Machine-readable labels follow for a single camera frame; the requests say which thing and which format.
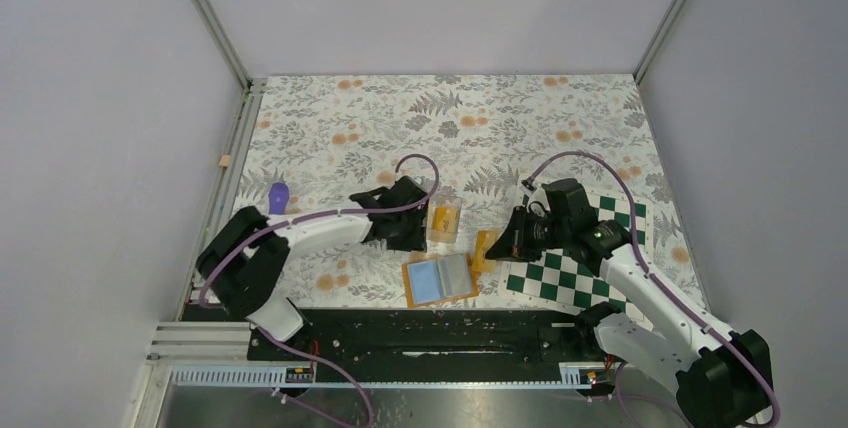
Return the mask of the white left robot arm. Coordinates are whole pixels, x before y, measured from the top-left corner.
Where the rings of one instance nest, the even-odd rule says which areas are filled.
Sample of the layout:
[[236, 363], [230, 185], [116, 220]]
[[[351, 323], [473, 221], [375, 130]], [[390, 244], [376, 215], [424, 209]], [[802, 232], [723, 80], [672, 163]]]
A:
[[340, 207], [301, 215], [236, 212], [195, 261], [202, 291], [227, 315], [269, 335], [288, 359], [309, 349], [305, 319], [276, 293], [285, 265], [315, 252], [375, 243], [388, 250], [423, 252], [428, 193], [408, 176], [390, 187], [355, 193]]

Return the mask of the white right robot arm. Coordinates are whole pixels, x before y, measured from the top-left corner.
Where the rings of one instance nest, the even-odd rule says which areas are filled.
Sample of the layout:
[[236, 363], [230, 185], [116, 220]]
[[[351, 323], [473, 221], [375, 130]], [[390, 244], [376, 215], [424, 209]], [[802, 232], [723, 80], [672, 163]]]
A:
[[538, 184], [529, 178], [519, 189], [487, 258], [533, 263], [558, 251], [619, 291], [652, 325], [630, 328], [625, 313], [599, 303], [577, 316], [579, 355], [597, 360], [606, 353], [634, 365], [675, 396], [694, 427], [737, 427], [764, 410], [778, 421], [763, 337], [700, 309], [645, 257], [636, 228], [600, 218], [577, 180]]

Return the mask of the gold VIP card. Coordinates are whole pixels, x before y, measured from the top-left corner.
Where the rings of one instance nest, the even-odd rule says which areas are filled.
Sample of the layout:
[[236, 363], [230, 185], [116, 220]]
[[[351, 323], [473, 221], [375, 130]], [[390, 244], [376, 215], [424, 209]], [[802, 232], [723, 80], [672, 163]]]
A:
[[473, 273], [494, 273], [497, 262], [486, 257], [488, 250], [497, 241], [499, 234], [496, 230], [480, 230], [477, 233], [472, 254], [470, 269]]

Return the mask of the clear box of orange blocks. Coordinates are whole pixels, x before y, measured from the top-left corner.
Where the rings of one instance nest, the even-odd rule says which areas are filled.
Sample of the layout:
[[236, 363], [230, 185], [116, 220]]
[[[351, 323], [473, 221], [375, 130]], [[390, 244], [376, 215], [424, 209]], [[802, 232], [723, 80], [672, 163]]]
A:
[[458, 238], [462, 199], [438, 195], [429, 202], [426, 235], [433, 243], [452, 244]]

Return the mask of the orange leather card holder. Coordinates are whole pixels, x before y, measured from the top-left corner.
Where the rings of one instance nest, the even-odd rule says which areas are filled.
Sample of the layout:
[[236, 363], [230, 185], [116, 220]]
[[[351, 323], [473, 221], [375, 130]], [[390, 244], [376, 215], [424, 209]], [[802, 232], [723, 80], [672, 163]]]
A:
[[[411, 298], [407, 266], [426, 260], [435, 260], [437, 263], [442, 296], [438, 301], [416, 305], [412, 302]], [[451, 254], [426, 260], [407, 263], [402, 266], [402, 277], [408, 308], [414, 309], [443, 302], [453, 302], [479, 295], [479, 275], [471, 271], [471, 257], [468, 254]]]

